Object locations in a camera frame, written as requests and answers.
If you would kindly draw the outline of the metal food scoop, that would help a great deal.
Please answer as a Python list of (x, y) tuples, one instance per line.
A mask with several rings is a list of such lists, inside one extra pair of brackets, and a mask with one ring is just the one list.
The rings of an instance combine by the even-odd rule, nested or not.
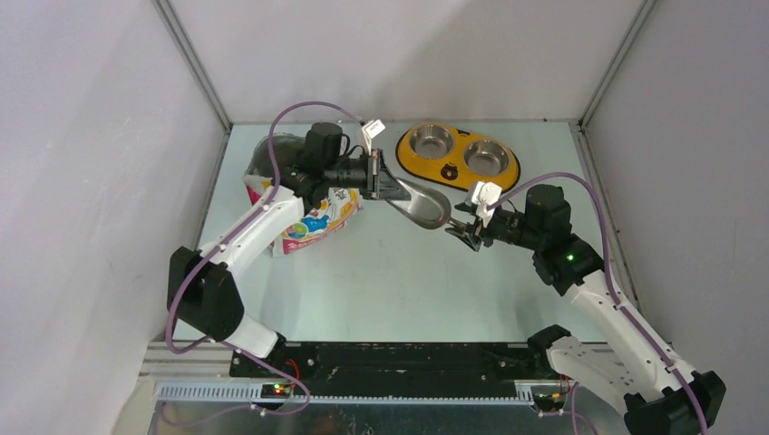
[(410, 198), (387, 200), (391, 207), (424, 229), (435, 230), (449, 222), (452, 204), (441, 191), (405, 179), (397, 181)]

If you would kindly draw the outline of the yellow double pet bowl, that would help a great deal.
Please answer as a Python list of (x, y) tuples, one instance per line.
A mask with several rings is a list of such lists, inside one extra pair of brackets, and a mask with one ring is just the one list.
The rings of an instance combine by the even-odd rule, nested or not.
[(491, 181), (506, 192), (521, 177), (520, 162), (505, 143), (440, 122), (405, 132), (395, 156), (406, 173), (463, 191), (477, 181)]

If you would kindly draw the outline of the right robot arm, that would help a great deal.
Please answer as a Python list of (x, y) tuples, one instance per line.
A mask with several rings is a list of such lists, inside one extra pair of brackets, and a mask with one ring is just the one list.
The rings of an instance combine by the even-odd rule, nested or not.
[(499, 241), (531, 250), (535, 271), (596, 326), (613, 354), (601, 355), (559, 325), (531, 336), (533, 375), (556, 373), (590, 390), (623, 418), (631, 434), (703, 434), (725, 397), (713, 371), (699, 372), (656, 333), (620, 292), (605, 259), (572, 231), (562, 188), (528, 189), (523, 211), (492, 209), (501, 188), (477, 182), (457, 209), (475, 216), (452, 222), (448, 233), (473, 250)]

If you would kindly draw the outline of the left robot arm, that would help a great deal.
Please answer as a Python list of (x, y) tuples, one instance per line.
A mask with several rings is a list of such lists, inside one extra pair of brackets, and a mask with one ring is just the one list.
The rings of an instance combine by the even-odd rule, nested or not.
[(410, 199), (403, 182), (386, 167), (372, 140), (385, 129), (380, 120), (359, 127), (362, 153), (342, 151), (340, 125), (316, 122), (297, 139), (288, 159), (279, 159), (278, 134), (270, 130), (262, 149), (272, 170), (264, 194), (224, 233), (193, 250), (178, 248), (170, 258), (166, 340), (173, 341), (175, 321), (194, 327), (204, 340), (226, 343), (252, 355), (251, 364), (265, 377), (287, 365), (278, 347), (281, 334), (246, 313), (238, 280), (244, 270), (293, 224), (318, 208), (334, 189), (354, 189), (362, 199)]

